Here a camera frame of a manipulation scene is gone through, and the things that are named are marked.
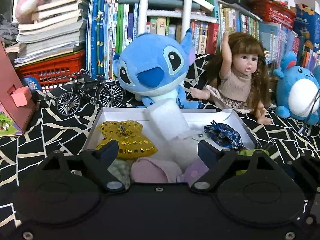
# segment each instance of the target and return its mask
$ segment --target red plastic basket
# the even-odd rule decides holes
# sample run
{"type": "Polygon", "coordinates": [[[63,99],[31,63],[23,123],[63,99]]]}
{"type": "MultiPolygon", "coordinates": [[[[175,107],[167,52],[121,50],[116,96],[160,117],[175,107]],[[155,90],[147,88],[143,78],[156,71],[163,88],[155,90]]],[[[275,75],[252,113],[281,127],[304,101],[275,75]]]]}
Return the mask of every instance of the red plastic basket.
{"type": "Polygon", "coordinates": [[[271,0],[251,0],[252,12],[266,22],[280,23],[292,30],[295,12],[271,0]]]}
{"type": "Polygon", "coordinates": [[[69,82],[70,77],[73,76],[72,73],[82,68],[85,68],[84,50],[68,56],[22,66],[16,72],[20,78],[27,76],[36,78],[42,91],[47,93],[69,82]]]}

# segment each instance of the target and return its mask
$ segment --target pink plush toy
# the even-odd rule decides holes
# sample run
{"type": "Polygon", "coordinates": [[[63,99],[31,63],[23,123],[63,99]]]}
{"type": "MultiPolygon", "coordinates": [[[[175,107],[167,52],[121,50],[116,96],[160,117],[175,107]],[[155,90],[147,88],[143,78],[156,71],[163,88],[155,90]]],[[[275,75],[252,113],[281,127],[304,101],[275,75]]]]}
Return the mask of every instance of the pink plush toy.
{"type": "Polygon", "coordinates": [[[17,21],[21,24],[33,23],[31,20],[32,12],[42,4],[44,4],[43,0],[19,0],[15,10],[17,21]]]}

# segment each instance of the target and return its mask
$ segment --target blue plush toy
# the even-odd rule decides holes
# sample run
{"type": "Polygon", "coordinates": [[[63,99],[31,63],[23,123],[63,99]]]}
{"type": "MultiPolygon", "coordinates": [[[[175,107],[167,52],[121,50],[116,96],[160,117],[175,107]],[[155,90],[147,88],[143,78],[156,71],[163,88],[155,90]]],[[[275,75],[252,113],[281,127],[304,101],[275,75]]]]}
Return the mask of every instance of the blue plush toy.
{"type": "Polygon", "coordinates": [[[144,33],[115,54],[113,72],[122,88],[141,97],[145,107],[171,98],[180,108],[200,108],[200,102],[186,100],[180,85],[194,61],[191,29],[180,44],[167,36],[144,33]]]}
{"type": "Polygon", "coordinates": [[[294,119],[306,121],[313,125],[319,121],[318,108],[319,100],[314,100],[319,90],[319,83],[310,70],[296,66],[297,57],[289,52],[281,61],[280,69],[275,69],[273,74],[279,78],[276,97],[276,115],[282,118],[291,116],[294,119]]]}

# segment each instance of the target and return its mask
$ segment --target doll's hair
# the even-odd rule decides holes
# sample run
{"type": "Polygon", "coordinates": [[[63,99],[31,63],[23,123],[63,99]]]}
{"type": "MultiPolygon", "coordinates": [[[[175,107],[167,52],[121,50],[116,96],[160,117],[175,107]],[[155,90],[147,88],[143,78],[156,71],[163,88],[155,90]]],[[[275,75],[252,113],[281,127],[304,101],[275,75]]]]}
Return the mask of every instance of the doll's hair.
{"type": "MultiPolygon", "coordinates": [[[[260,101],[265,105],[270,103],[269,78],[263,45],[260,41],[249,34],[237,32],[229,36],[229,46],[231,48],[232,55],[258,55],[257,70],[252,73],[251,92],[247,100],[248,108],[253,109],[255,112],[260,101]]],[[[218,87],[221,84],[219,72],[222,61],[222,53],[218,52],[216,56],[205,65],[207,80],[212,86],[218,87]]]]}

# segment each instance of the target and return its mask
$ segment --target miniature bicycle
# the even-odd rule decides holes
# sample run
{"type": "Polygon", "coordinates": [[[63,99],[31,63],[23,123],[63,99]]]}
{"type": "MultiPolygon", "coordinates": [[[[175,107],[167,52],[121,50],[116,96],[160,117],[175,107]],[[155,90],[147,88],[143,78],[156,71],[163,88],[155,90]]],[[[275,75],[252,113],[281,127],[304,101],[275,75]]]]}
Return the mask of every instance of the miniature bicycle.
{"type": "Polygon", "coordinates": [[[124,100],[124,90],[117,80],[102,81],[105,74],[97,74],[97,79],[88,75],[88,71],[81,69],[73,73],[69,83],[63,87],[66,92],[56,99],[56,108],[63,116],[73,116],[80,110],[84,98],[89,99],[98,107],[119,107],[124,100]]]}

